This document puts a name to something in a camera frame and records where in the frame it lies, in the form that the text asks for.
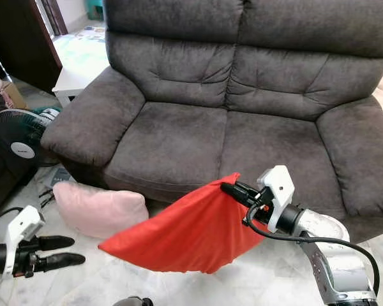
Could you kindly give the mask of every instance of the fabric upholstery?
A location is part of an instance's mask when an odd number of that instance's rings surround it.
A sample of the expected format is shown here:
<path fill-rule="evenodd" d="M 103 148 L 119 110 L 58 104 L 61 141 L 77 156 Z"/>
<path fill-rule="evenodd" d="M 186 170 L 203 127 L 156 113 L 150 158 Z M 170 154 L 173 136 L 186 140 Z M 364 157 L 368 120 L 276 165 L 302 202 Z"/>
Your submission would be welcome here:
<path fill-rule="evenodd" d="M 229 112 L 220 176 L 236 171 L 240 181 L 256 187 L 257 178 L 276 164 L 288 167 L 295 204 L 340 219 L 346 215 L 335 172 L 313 122 Z"/>
<path fill-rule="evenodd" d="M 226 118 L 222 109 L 147 102 L 105 174 L 146 198 L 157 190 L 151 198 L 174 201 L 218 178 Z"/>
<path fill-rule="evenodd" d="M 239 44 L 383 57 L 383 1 L 248 0 Z"/>
<path fill-rule="evenodd" d="M 108 31 L 234 43 L 243 0 L 105 0 Z"/>
<path fill-rule="evenodd" d="M 111 68 L 42 140 L 79 182 L 172 203 L 235 171 L 255 185 L 281 163 L 295 201 L 353 241 L 383 232 L 370 98 L 383 0 L 105 0 L 104 12 Z"/>
<path fill-rule="evenodd" d="M 108 67 L 56 117 L 41 145 L 66 158 L 103 166 L 143 104 L 137 87 Z"/>
<path fill-rule="evenodd" d="M 221 106 L 234 48 L 218 43 L 107 33 L 111 66 L 149 101 Z"/>
<path fill-rule="evenodd" d="M 226 106 L 313 121 L 336 105 L 369 96 L 382 74 L 383 59 L 239 46 Z"/>
<path fill-rule="evenodd" d="M 383 111 L 375 98 L 338 106 L 317 125 L 348 214 L 383 217 Z"/>

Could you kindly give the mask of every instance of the pink pillow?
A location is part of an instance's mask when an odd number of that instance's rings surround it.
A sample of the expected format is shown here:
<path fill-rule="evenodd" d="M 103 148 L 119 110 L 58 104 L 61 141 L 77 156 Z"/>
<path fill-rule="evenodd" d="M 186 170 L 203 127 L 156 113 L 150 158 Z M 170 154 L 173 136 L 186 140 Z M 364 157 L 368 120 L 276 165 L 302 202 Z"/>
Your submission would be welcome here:
<path fill-rule="evenodd" d="M 75 182 L 57 183 L 53 190 L 65 222 L 88 236 L 108 238 L 149 218 L 145 198 L 139 193 Z"/>

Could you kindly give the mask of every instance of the red cloth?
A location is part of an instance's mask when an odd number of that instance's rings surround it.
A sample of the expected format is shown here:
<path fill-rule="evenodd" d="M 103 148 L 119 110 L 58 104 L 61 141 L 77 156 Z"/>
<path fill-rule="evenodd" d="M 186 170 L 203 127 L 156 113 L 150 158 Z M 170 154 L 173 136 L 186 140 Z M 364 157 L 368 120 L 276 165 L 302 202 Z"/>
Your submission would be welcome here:
<path fill-rule="evenodd" d="M 264 239 L 241 223 L 247 208 L 220 190 L 222 182 L 234 184 L 238 177 L 234 173 L 187 194 L 99 249 L 154 271 L 214 273 Z"/>

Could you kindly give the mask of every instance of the wall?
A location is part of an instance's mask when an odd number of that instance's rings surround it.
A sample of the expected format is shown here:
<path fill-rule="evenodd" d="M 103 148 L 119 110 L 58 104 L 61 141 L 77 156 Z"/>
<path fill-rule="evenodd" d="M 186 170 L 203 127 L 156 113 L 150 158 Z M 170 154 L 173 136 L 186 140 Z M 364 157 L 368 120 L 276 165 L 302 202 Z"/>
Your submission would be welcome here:
<path fill-rule="evenodd" d="M 69 33 L 85 26 L 88 20 L 85 0 L 57 0 L 57 3 Z"/>

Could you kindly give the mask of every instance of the cardboard box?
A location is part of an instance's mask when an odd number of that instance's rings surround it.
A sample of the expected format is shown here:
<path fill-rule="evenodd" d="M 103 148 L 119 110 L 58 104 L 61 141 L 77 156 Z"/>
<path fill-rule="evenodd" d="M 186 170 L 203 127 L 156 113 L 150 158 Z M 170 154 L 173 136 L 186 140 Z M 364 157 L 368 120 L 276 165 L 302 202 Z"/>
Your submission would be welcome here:
<path fill-rule="evenodd" d="M 13 83 L 3 81 L 3 91 L 5 91 L 11 100 L 13 100 L 15 108 L 28 108 L 27 103 L 24 101 L 19 90 Z"/>

